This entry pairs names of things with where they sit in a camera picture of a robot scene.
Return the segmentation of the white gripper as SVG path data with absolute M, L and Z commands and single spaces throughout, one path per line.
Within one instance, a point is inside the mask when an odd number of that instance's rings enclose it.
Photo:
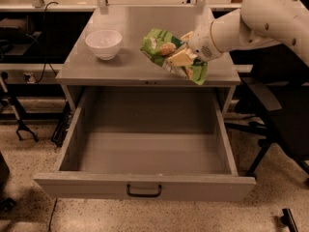
M 170 56 L 167 62 L 172 67 L 190 66 L 196 58 L 204 62 L 218 59 L 223 55 L 215 44 L 213 37 L 214 22 L 201 24 L 192 31 L 181 36 L 181 41 L 188 47 Z

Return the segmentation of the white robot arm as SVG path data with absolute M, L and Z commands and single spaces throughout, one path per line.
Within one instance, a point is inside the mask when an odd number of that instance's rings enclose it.
M 203 23 L 188 34 L 185 47 L 167 58 L 173 67 L 225 52 L 284 44 L 309 66 L 309 11 L 299 0 L 242 0 L 241 6 Z

